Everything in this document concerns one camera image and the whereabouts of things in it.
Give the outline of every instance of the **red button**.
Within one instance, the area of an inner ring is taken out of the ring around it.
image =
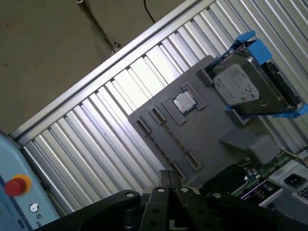
[[[21,178],[9,180],[4,185],[4,192],[8,196],[18,196],[24,193],[27,189],[26,182]]]

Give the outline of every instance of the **concrete ceiling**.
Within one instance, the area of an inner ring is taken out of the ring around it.
[[[183,0],[147,0],[159,20]],[[152,25],[142,0],[91,0],[122,46]],[[73,0],[0,1],[0,129],[10,132],[106,60],[110,51]]]

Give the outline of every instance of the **hard drive label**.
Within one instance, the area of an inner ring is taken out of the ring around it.
[[[214,86],[228,105],[259,99],[259,91],[239,64],[217,75]]]

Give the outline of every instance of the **circuit board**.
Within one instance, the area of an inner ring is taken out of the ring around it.
[[[242,195],[245,191],[250,190],[252,187],[255,187],[256,185],[264,181],[264,179],[267,179],[272,173],[274,173],[279,168],[287,164],[289,161],[290,159],[286,157],[286,155],[283,152],[281,152],[269,163],[264,164],[259,168],[256,168],[258,174],[252,174],[251,176],[249,176],[247,184],[244,185],[240,190],[237,190],[232,195],[234,196]]]

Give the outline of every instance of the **ribbed metal panel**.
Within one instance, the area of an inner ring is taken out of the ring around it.
[[[256,31],[287,81],[308,101],[305,1],[208,4],[200,1],[20,138],[29,161],[67,213],[122,189],[140,192],[157,184],[163,166],[127,116],[205,55],[223,54],[241,33]],[[297,152],[307,145],[307,116],[262,120],[281,146]]]
[[[24,149],[66,213],[124,189],[142,193],[164,169],[104,87]]]

